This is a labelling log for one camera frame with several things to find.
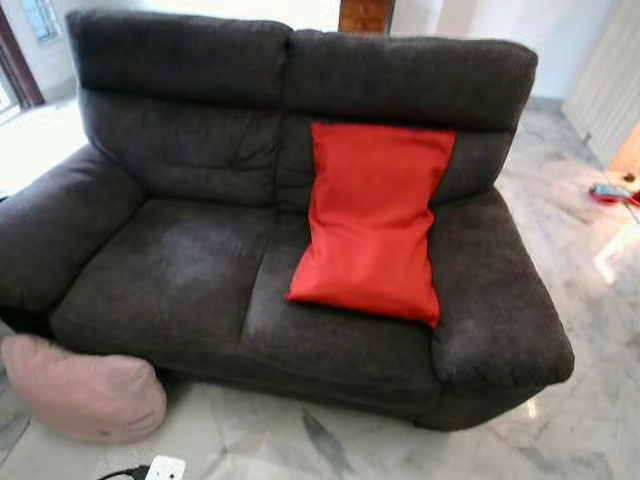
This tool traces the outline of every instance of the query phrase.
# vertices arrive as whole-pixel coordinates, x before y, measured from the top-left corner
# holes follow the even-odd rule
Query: red cushion
[[[312,132],[311,245],[286,298],[435,327],[427,204],[455,134],[322,123]]]

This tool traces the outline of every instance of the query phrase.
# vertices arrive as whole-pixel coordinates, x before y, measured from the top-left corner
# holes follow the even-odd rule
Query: seat cushion
[[[151,199],[97,253],[54,312],[89,353],[213,368],[233,353],[275,222],[268,209]]]
[[[256,278],[240,352],[264,379],[318,400],[424,411],[440,386],[425,325],[284,299],[310,240],[303,215],[282,214]]]

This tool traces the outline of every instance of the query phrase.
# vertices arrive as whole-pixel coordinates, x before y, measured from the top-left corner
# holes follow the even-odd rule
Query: wooden door
[[[393,0],[342,0],[338,30],[346,33],[389,33]]]

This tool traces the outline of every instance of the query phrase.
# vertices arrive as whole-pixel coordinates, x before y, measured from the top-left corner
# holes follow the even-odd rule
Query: fabric upholstery
[[[462,430],[511,410],[543,390],[543,386],[443,384],[434,408],[418,415],[417,426],[432,430]]]
[[[239,205],[273,202],[277,111],[84,89],[79,98],[91,141],[152,194]]]
[[[22,308],[11,308],[0,305],[0,321],[16,333],[37,335],[53,340],[53,332],[49,325],[49,312],[30,312]]]
[[[84,88],[251,109],[280,104],[286,25],[83,10],[67,26]]]
[[[0,203],[0,305],[50,309],[145,196],[87,146]]]
[[[500,40],[297,31],[290,37],[284,108],[345,121],[510,131],[536,64],[534,52]]]
[[[562,326],[492,191],[533,52],[139,12],[68,25],[94,146],[0,204],[12,328],[442,430],[569,376]],[[284,300],[309,242],[318,119],[456,132],[432,202],[433,334]]]
[[[549,294],[496,190],[434,210],[430,232],[441,319],[433,361],[445,383],[543,386],[573,370]]]
[[[74,355],[38,337],[2,341],[2,360],[18,396],[38,419],[88,442],[142,440],[163,422],[167,397],[144,360]]]
[[[240,352],[272,376],[279,372],[289,390],[306,397],[427,409],[439,391],[428,327],[284,299],[309,240],[303,215],[280,215],[256,278]]]
[[[287,114],[283,119],[277,164],[277,202],[284,211],[306,212],[309,209],[315,178],[313,121],[340,120],[298,114]],[[486,191],[502,169],[512,138],[511,132],[456,132],[451,161],[430,205]]]
[[[150,199],[53,313],[56,338],[76,350],[129,354],[168,368],[215,368],[215,358],[235,350],[275,216]]]
[[[312,132],[311,245],[287,300],[435,327],[427,204],[449,164],[455,134],[325,123],[314,123]]]

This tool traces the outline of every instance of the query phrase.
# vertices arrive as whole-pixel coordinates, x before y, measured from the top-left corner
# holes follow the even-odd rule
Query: loveseat
[[[534,52],[156,13],[67,24],[89,144],[0,204],[0,318],[14,330],[439,430],[570,376],[493,187]],[[284,299],[310,241],[312,121],[457,133],[430,204],[434,331]]]

